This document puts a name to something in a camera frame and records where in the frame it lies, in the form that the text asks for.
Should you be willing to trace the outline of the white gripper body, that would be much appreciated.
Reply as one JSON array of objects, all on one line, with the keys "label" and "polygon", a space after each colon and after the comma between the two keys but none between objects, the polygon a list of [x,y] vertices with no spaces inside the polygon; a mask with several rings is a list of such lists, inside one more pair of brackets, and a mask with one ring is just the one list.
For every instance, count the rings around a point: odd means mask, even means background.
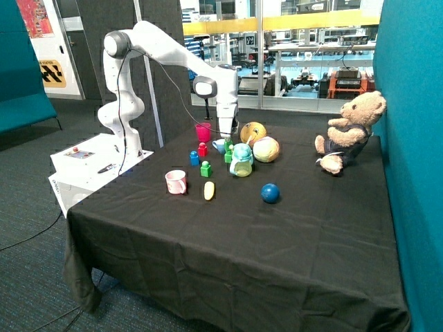
[{"label": "white gripper body", "polygon": [[238,131],[238,121],[236,115],[238,114],[238,103],[221,104],[218,103],[217,119],[219,124],[219,133],[221,136],[232,136]]}]

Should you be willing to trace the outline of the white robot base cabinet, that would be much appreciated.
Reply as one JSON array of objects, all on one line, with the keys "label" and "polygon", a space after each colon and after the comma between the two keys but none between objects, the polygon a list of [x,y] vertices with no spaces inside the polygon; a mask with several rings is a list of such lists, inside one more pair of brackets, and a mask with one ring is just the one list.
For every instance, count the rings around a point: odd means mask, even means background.
[{"label": "white robot base cabinet", "polygon": [[55,173],[48,180],[63,215],[152,154],[147,150],[125,151],[115,135],[100,133],[51,155]]}]

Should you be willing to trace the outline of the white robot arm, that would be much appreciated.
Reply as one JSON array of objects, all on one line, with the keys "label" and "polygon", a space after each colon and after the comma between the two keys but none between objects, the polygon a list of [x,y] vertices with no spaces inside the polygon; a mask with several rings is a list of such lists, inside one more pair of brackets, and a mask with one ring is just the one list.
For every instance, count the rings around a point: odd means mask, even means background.
[{"label": "white robot arm", "polygon": [[161,65],[182,66],[196,73],[194,92],[203,99],[216,99],[221,137],[230,138],[236,133],[238,75],[234,66],[209,65],[148,21],[106,34],[104,47],[105,82],[116,100],[99,109],[98,119],[114,133],[111,146],[124,157],[136,158],[142,154],[139,133],[129,124],[145,110],[143,101],[134,92],[129,66],[131,58],[141,55]]}]

